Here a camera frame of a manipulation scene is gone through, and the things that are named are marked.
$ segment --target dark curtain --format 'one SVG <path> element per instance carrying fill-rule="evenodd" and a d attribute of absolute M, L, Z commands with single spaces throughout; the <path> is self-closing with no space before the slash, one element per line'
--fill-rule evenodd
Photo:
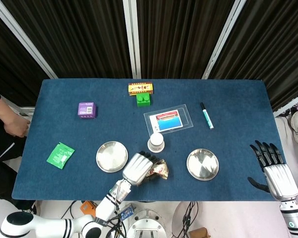
<path fill-rule="evenodd" d="M 138 0 L 142 78 L 202 78 L 233 0 Z"/>
<path fill-rule="evenodd" d="M 260 79 L 274 110 L 298 96 L 298 0 L 248 0 L 209 78 Z"/>
<path fill-rule="evenodd" d="M 58 77 L 132 78 L 121 0 L 3 0 Z"/>
<path fill-rule="evenodd" d="M 0 19 L 0 94 L 18 106 L 34 106 L 48 78 Z"/>

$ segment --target stainless steel plate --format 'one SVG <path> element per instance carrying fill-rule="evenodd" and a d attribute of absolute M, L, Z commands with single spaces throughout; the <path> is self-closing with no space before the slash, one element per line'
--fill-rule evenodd
<path fill-rule="evenodd" d="M 219 161 L 211 151 L 196 149 L 188 156 L 187 168 L 196 179 L 208 181 L 218 174 Z"/>
<path fill-rule="evenodd" d="M 113 173 L 121 170 L 128 160 L 126 147 L 117 141 L 103 144 L 97 151 L 96 163 L 101 170 Z"/>

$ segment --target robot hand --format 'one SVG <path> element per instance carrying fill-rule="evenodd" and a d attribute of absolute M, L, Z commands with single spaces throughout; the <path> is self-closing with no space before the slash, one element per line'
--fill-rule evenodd
<path fill-rule="evenodd" d="M 256 154 L 268 185 L 259 184 L 250 177 L 248 181 L 254 187 L 271 193 L 276 200 L 281 202 L 280 211 L 289 232 L 293 237 L 298 237 L 298 204 L 296 202 L 298 188 L 293 174 L 274 144 L 262 144 L 257 140 L 255 142 L 259 149 L 254 145 L 250 145 L 250 147 Z"/>
<path fill-rule="evenodd" d="M 8 215 L 2 223 L 0 238 L 21 238 L 35 230 L 37 238 L 70 238 L 81 233 L 83 238 L 99 238 L 113 212 L 130 193 L 132 185 L 145 178 L 153 163 L 149 153 L 133 156 L 123 171 L 123 179 L 116 182 L 96 208 L 96 218 L 85 215 L 78 219 L 44 219 L 26 212 Z"/>

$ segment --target blue table surface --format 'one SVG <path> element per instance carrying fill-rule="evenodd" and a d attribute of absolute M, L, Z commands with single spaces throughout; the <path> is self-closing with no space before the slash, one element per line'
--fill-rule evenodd
<path fill-rule="evenodd" d="M 138 108 L 128 83 L 153 82 L 152 105 Z M 80 119 L 79 102 L 95 102 L 98 116 Z M 204 102 L 214 129 L 200 108 Z M 265 85 L 257 80 L 180 79 L 55 79 L 44 80 L 36 104 L 21 166 L 15 199 L 101 200 L 122 170 L 105 173 L 96 164 L 98 148 L 107 141 L 123 143 L 132 157 L 147 148 L 144 113 L 186 104 L 193 127 L 164 134 L 169 178 L 132 187 L 127 200 L 137 201 L 270 201 L 271 195 L 251 186 L 265 183 L 249 145 L 274 143 L 282 151 Z M 60 170 L 46 162 L 58 142 L 75 149 Z M 191 151 L 206 148 L 219 160 L 211 181 L 193 178 L 186 168 Z"/>

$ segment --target person's arm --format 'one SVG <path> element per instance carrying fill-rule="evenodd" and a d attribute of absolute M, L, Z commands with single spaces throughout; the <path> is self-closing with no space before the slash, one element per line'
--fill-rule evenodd
<path fill-rule="evenodd" d="M 17 115 L 0 96 L 0 120 L 4 123 L 4 129 L 13 136 L 24 137 L 29 128 L 30 121 Z"/>

